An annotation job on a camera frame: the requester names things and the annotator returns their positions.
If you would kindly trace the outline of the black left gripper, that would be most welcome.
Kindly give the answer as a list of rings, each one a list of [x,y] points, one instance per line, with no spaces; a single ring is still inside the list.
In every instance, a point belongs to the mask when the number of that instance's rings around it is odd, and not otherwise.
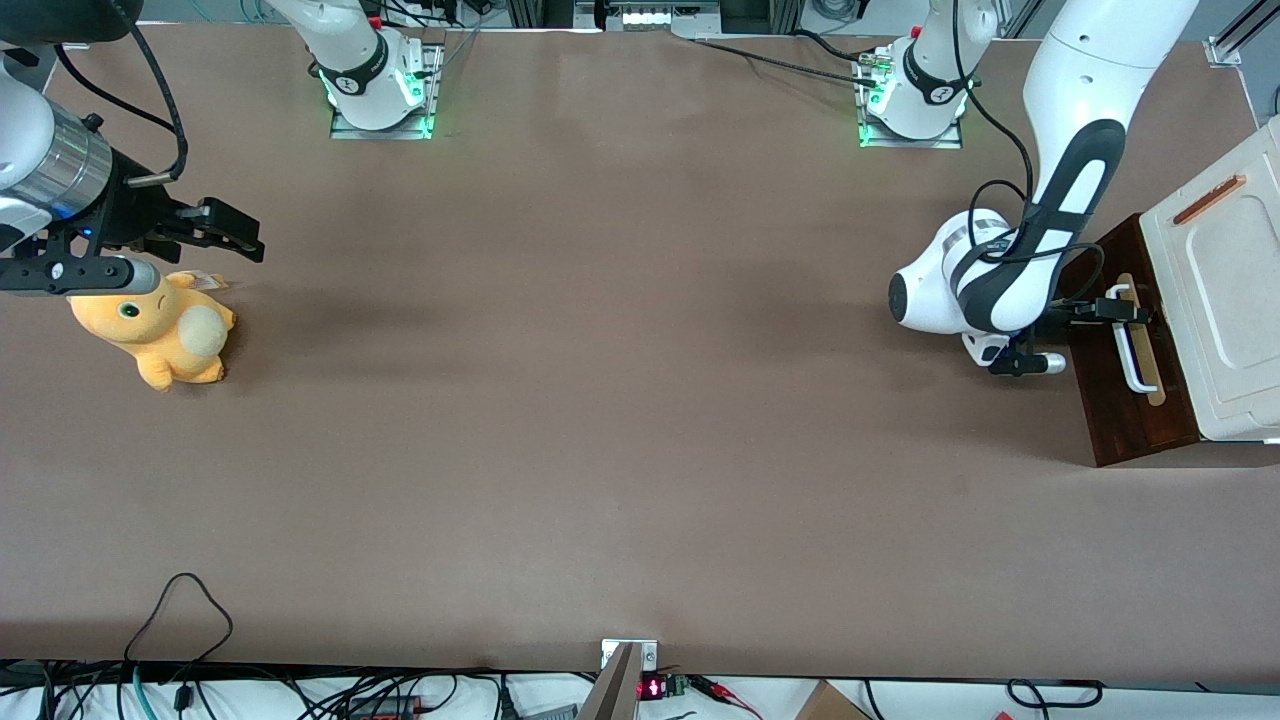
[[[1097,302],[1103,297],[1052,301],[1039,316],[1039,340],[1046,343],[1068,343],[1068,336],[1079,329],[1117,324],[1148,325],[1152,314],[1126,299],[1105,299],[1105,313],[1108,319],[1097,313]]]

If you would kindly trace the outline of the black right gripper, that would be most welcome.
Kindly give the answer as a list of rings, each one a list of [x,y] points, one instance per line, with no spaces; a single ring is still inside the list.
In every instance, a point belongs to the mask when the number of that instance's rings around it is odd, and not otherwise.
[[[220,199],[201,199],[191,206],[161,186],[128,186],[128,179],[147,174],[125,154],[111,152],[109,182],[84,215],[90,252],[128,249],[179,263],[184,247],[196,247],[224,250],[252,263],[264,260],[259,220]]]

